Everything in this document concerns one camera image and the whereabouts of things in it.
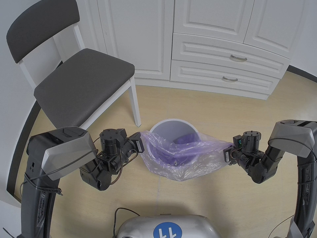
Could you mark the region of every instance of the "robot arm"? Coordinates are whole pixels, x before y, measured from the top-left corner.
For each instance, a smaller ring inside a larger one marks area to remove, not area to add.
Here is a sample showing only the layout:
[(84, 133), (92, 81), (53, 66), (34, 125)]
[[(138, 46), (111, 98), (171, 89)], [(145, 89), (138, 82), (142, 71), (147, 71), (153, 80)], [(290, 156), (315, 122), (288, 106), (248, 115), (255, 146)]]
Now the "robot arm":
[(313, 217), (317, 201), (317, 122), (277, 122), (265, 152), (258, 150), (260, 139), (258, 131), (235, 136), (234, 146), (224, 150), (224, 158), (230, 164), (238, 163), (255, 183), (262, 183), (275, 175), (285, 152), (296, 155), (298, 193), (294, 223), (302, 236), (308, 238), (315, 226)]
[(132, 153), (144, 151), (140, 133), (127, 137), (125, 129), (108, 129), (100, 134), (102, 151), (86, 130), (56, 129), (30, 138), (21, 202), (18, 238), (50, 238), (50, 223), (61, 177), (80, 168), (83, 181), (105, 190), (111, 175), (118, 174)]

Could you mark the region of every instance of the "metal handle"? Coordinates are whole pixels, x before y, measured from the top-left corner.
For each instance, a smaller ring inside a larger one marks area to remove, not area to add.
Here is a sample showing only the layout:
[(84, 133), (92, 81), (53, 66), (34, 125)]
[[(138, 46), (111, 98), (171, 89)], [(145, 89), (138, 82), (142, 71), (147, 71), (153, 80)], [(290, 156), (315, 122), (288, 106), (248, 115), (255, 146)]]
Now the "metal handle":
[(238, 81), (238, 79), (230, 79), (230, 78), (226, 78), (225, 76), (222, 77), (222, 79), (225, 79), (225, 80), (229, 80), (229, 81)]
[(234, 55), (231, 55), (230, 57), (231, 57), (231, 58), (234, 58), (234, 59), (237, 59), (237, 60), (239, 60), (239, 61), (246, 61), (246, 60), (248, 60), (248, 58), (238, 58), (238, 57), (235, 57)]

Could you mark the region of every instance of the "white chair frame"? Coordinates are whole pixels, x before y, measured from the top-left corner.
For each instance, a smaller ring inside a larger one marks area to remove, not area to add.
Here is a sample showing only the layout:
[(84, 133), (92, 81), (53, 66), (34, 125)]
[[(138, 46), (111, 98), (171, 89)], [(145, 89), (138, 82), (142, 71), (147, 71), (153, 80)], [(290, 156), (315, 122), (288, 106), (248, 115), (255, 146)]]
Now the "white chair frame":
[[(76, 37), (76, 41), (80, 50), (85, 48), (84, 41), (81, 37), (81, 33), (78, 27), (78, 23), (73, 24), (73, 32)], [(33, 88), (36, 87), (34, 80), (32, 79), (29, 71), (27, 70), (23, 59), (18, 62), (22, 72), (24, 73), (26, 79), (28, 80), (29, 84)], [(117, 98), (119, 98), (126, 90), (129, 89), (129, 96), (132, 105), (132, 112), (134, 117), (135, 125), (140, 127), (141, 125), (141, 117), (138, 105), (138, 98), (137, 92), (135, 88), (135, 81), (134, 76), (132, 76), (127, 82), (125, 82), (110, 98), (108, 98), (99, 108), (97, 108), (93, 114), (80, 126), (82, 129), (87, 129)]]

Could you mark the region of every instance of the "blue circular logo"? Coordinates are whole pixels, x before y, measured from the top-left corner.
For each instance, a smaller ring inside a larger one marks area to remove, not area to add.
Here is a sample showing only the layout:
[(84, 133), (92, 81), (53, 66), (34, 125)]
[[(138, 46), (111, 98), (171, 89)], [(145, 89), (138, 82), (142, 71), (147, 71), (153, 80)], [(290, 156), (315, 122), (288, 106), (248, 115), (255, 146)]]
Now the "blue circular logo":
[(181, 238), (182, 229), (173, 222), (163, 222), (158, 224), (153, 231), (154, 238)]

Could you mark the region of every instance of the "bucket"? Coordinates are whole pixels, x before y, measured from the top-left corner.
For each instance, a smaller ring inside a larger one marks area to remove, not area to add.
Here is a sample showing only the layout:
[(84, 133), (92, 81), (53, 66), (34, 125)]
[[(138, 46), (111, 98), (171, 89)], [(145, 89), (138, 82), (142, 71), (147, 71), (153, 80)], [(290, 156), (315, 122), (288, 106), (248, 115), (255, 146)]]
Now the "bucket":
[[(190, 142), (199, 141), (197, 129), (189, 122), (180, 119), (166, 119), (160, 121), (152, 127), (151, 133), (156, 133), (169, 142), (176, 144), (185, 144)], [(158, 161), (161, 161), (163, 165), (182, 166), (193, 161), (196, 156), (190, 157), (178, 157), (173, 158), (158, 151), (155, 146), (150, 143), (146, 144), (146, 148), (150, 154), (152, 154)]]

